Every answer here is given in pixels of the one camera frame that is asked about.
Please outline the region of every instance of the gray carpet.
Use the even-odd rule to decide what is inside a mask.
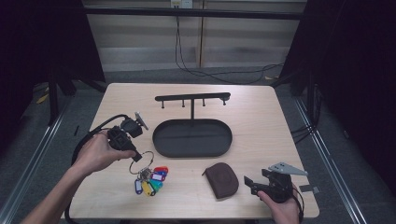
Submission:
[[[249,68],[254,71],[260,68]],[[263,75],[275,77],[281,67],[266,71]],[[246,71],[246,68],[208,68],[207,73],[224,71]],[[232,83],[249,83],[260,77],[256,74],[230,74],[217,75]],[[106,74],[107,83],[134,82],[134,83],[202,83],[202,84],[230,84],[213,77],[197,77],[179,69],[122,72]],[[261,78],[252,85],[268,85],[273,80]],[[29,189],[27,190],[21,205],[15,214],[12,223],[19,223],[26,214],[44,198],[56,182],[61,178],[64,171],[69,167],[74,147],[80,138],[91,126],[96,110],[101,102],[103,94],[91,89],[85,84],[76,83],[78,92],[71,99],[67,107],[62,124],[56,133],[49,149],[39,164]],[[41,92],[35,93],[35,99]],[[289,85],[276,88],[276,94],[282,106],[285,118],[290,130],[297,130],[304,125],[298,112],[295,100],[289,92]],[[47,129],[49,119],[49,103],[36,105],[35,99],[26,110],[22,123],[21,132],[8,147],[7,155],[0,160],[0,203],[3,204],[24,167],[29,162],[41,136]],[[396,200],[390,194],[387,186],[378,175],[371,169],[359,153],[359,149],[353,140],[346,139],[343,127],[336,117],[326,108],[322,107],[322,113],[318,123],[318,130],[322,135],[332,158],[340,168],[340,171],[349,185],[352,194],[356,197],[367,223],[384,223],[396,220]],[[330,175],[316,150],[310,136],[297,145],[305,170],[309,172],[309,181],[312,186],[320,189],[316,194],[320,215],[317,218],[306,219],[304,223],[353,223],[350,214],[332,182]],[[119,220],[81,220],[81,223],[119,223]],[[261,220],[260,223],[272,223],[270,220]]]

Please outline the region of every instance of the brown pouch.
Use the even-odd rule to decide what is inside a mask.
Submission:
[[[206,175],[217,199],[230,197],[239,188],[238,178],[227,163],[216,163],[206,168],[202,175]]]

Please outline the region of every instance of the hand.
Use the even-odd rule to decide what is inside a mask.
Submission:
[[[297,197],[297,192],[294,190],[293,194]],[[299,208],[294,199],[289,198],[284,203],[274,202],[270,196],[263,191],[259,191],[257,195],[265,202],[271,209],[272,217],[276,224],[298,224],[299,223]]]
[[[107,131],[101,131],[82,147],[73,167],[78,168],[84,175],[90,175],[107,168],[113,161],[135,155],[132,150],[119,151],[112,148],[107,141]]]

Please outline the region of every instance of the table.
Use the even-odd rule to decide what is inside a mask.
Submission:
[[[220,99],[205,100],[205,106],[195,102],[196,119],[219,119],[231,128],[233,142],[229,151],[220,157],[205,159],[170,159],[159,154],[152,143],[155,128],[168,119],[189,119],[190,101],[185,102],[185,107],[180,101],[165,102],[162,109],[155,96],[207,92],[231,94],[226,105]],[[244,175],[268,184],[268,179],[261,174],[262,168],[283,161],[304,169],[271,87],[113,83],[107,88],[92,128],[118,114],[134,118],[135,111],[140,112],[149,130],[132,141],[139,152],[154,152],[151,168],[168,166],[163,188],[153,197],[137,195],[134,192],[136,177],[128,170],[132,159],[115,161],[82,183],[72,202],[72,218],[268,218],[269,208],[250,194]],[[120,125],[121,121],[114,120],[107,127]],[[137,164],[144,166],[145,160],[149,158],[144,157]],[[216,199],[206,177],[202,176],[205,168],[217,162],[228,163],[239,180],[235,195],[221,200]],[[296,186],[309,184],[306,176],[293,175],[292,181]],[[304,216],[318,216],[313,193],[304,192],[303,197]]]

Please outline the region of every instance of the oval tray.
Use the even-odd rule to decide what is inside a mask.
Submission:
[[[217,119],[169,119],[157,126],[152,141],[165,157],[218,157],[230,148],[233,134]]]

